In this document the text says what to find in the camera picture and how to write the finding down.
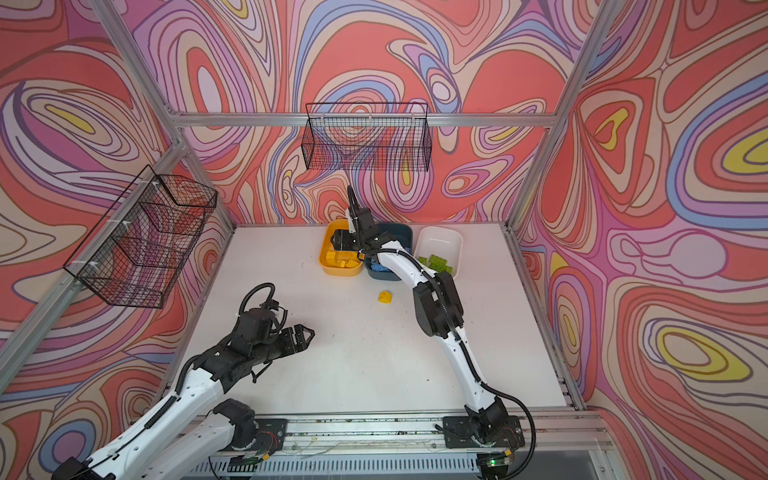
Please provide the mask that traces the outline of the yellow lego brick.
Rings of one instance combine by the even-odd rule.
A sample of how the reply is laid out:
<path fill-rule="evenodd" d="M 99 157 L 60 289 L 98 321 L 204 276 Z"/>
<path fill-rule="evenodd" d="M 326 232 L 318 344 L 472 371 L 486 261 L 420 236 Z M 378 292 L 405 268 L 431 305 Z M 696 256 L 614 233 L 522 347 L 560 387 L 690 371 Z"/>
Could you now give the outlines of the yellow lego brick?
<path fill-rule="evenodd" d="M 337 269 L 355 269 L 360 265 L 356 252 L 329 250 L 325 254 L 326 263 Z"/>

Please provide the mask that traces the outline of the green lego brick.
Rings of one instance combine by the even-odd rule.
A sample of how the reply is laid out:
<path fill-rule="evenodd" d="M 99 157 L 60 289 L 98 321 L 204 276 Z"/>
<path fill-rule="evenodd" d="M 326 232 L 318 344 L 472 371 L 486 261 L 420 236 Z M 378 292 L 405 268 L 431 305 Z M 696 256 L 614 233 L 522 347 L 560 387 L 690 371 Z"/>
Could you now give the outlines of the green lego brick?
<path fill-rule="evenodd" d="M 448 263 L 448 260 L 443 257 L 434 254 L 428 257 L 419 256 L 418 261 L 426 268 L 431 269 L 436 273 L 448 273 L 450 275 L 454 273 L 454 268 Z"/>

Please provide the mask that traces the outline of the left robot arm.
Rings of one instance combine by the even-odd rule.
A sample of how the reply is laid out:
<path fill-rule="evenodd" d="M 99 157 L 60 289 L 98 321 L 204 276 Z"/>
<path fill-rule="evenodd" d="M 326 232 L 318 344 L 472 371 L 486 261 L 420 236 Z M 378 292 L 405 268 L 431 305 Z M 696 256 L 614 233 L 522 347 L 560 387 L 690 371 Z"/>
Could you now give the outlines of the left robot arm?
<path fill-rule="evenodd" d="M 190 357 L 173 389 L 138 421 L 86 459 L 71 457 L 55 479 L 179 479 L 222 450 L 248 450 L 259 428 L 253 409 L 227 393 L 241 380 L 257 381 L 255 367 L 305 351 L 315 337 L 287 312 L 266 303 L 242 310 L 233 330 Z"/>

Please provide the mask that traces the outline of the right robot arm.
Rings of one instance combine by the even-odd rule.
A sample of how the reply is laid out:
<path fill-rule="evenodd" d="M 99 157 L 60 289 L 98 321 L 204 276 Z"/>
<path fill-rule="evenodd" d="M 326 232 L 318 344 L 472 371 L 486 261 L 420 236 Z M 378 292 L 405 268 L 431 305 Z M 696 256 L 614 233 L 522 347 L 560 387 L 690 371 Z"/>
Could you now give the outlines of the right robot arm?
<path fill-rule="evenodd" d="M 411 289 L 419 327 L 439 343 L 462 389 L 470 436 L 480 445 L 491 445 L 501 435 L 509 414 L 475 365 L 464 328 L 464 308 L 453 278 L 420 263 L 392 234 L 381 229 L 371 211 L 358 201 L 353 187 L 346 191 L 351 250 L 362 258 L 376 260 Z"/>

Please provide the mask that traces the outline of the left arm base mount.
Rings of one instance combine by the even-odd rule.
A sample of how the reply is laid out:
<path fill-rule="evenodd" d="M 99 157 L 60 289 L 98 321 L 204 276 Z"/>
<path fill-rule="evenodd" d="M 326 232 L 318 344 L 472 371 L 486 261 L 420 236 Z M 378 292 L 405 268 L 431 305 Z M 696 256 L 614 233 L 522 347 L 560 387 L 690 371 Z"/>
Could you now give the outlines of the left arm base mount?
<path fill-rule="evenodd" d="M 231 448 L 235 451 L 249 451 L 274 454 L 283 449 L 287 435 L 288 420 L 285 418 L 256 418 L 244 427 L 236 429 Z"/>

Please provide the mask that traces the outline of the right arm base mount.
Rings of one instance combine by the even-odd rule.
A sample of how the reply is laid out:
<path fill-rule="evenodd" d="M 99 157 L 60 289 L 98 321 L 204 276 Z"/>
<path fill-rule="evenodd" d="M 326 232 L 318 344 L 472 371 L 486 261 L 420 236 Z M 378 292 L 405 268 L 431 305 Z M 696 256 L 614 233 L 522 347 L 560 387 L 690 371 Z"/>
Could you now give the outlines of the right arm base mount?
<path fill-rule="evenodd" d="M 523 429 L 517 416 L 502 422 L 482 425 L 469 416 L 446 416 L 435 424 L 449 449 L 509 449 L 516 451 L 526 445 Z"/>

